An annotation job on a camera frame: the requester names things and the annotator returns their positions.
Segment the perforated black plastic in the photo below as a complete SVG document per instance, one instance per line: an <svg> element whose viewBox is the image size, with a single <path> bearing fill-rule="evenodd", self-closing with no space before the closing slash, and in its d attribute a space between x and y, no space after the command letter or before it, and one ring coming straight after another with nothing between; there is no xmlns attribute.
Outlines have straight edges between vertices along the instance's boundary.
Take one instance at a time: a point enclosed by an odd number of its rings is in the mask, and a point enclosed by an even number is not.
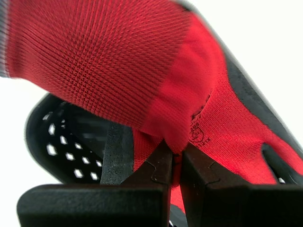
<svg viewBox="0 0 303 227"><path fill-rule="evenodd" d="M108 121L46 96L31 113L26 140L34 159L62 183L99 183Z"/></svg>

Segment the glove cuff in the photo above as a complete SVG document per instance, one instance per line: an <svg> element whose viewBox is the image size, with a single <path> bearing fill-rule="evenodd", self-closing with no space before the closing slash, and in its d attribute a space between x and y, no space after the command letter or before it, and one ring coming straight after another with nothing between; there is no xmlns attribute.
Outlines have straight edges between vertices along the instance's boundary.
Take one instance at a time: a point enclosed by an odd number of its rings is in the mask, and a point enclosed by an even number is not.
<svg viewBox="0 0 303 227"><path fill-rule="evenodd" d="M9 0L0 0L0 77L9 77L5 59L8 7Z"/></svg>

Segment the white background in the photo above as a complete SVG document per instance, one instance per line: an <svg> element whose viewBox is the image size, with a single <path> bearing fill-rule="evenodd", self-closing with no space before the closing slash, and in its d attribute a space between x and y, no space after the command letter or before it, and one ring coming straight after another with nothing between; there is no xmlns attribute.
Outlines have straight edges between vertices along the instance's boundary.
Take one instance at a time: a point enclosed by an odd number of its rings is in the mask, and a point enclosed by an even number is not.
<svg viewBox="0 0 303 227"><path fill-rule="evenodd" d="M303 3L301 0L192 0L294 136L303 144ZM0 226L18 227L26 190L57 183L29 155L24 124L45 91L0 78Z"/></svg>

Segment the work glove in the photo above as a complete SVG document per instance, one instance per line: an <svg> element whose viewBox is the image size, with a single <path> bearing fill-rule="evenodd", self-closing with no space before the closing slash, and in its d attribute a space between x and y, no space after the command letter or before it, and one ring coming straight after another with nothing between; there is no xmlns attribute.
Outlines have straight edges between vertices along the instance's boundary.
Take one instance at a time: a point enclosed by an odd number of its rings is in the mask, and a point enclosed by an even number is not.
<svg viewBox="0 0 303 227"><path fill-rule="evenodd" d="M206 23L168 0L1 0L2 76L129 126L134 171L164 139L255 184L302 183L302 150ZM183 211L180 188L171 202Z"/></svg>

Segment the black plastic jaw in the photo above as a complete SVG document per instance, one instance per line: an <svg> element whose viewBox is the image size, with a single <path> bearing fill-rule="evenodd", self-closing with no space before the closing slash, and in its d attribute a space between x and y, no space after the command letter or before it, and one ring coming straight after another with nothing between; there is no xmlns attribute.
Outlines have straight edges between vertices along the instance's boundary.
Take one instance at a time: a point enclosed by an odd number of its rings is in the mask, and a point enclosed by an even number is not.
<svg viewBox="0 0 303 227"><path fill-rule="evenodd" d="M183 155L180 185L189 227L303 225L302 186L250 184L193 145Z"/></svg>
<svg viewBox="0 0 303 227"><path fill-rule="evenodd" d="M172 152L163 142L121 185L43 185L22 195L22 227L145 226L169 224Z"/></svg>

